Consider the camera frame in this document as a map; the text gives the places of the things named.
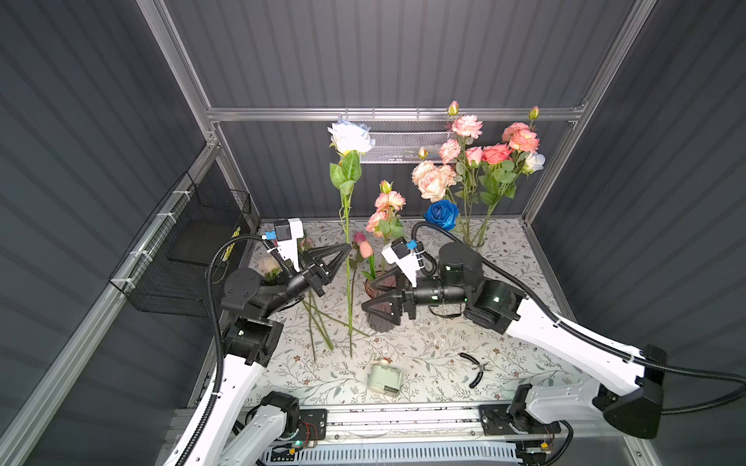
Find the pliers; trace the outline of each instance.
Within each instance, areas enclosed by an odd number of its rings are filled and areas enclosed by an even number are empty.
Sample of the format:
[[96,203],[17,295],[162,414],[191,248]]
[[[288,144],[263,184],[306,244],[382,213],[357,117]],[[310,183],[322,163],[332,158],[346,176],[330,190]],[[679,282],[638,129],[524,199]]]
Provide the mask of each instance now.
[[469,388],[476,388],[477,385],[479,385],[479,382],[482,381],[482,376],[484,376],[485,371],[489,372],[489,369],[486,368],[487,364],[480,364],[477,358],[473,357],[471,354],[459,353],[459,356],[468,360],[471,364],[475,364],[477,366],[476,368],[479,369],[479,372],[477,372],[477,378],[468,384]]

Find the corrugated wall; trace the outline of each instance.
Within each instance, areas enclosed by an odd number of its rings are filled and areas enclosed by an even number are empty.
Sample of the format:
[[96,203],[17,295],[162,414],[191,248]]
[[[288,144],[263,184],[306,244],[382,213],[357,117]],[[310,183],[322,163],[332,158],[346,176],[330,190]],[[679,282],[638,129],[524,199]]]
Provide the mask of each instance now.
[[[631,0],[194,0],[166,4],[213,107],[569,107],[583,96]],[[491,132],[512,122],[497,123]],[[223,123],[261,216],[329,217],[328,124]],[[539,126],[550,160],[565,123]],[[479,143],[497,142],[483,137]],[[352,215],[397,181],[427,209],[414,165],[366,167]],[[312,186],[308,186],[313,174]],[[537,173],[496,213],[521,214]]]
[[[133,1],[0,3],[0,121],[2,432],[204,140]],[[40,446],[77,456],[30,463],[157,452],[150,413],[186,403],[208,333],[122,311]]]
[[[746,2],[659,1],[534,228],[581,324],[746,372]],[[667,406],[732,384],[668,377]],[[746,403],[664,418],[665,465],[740,464]]]

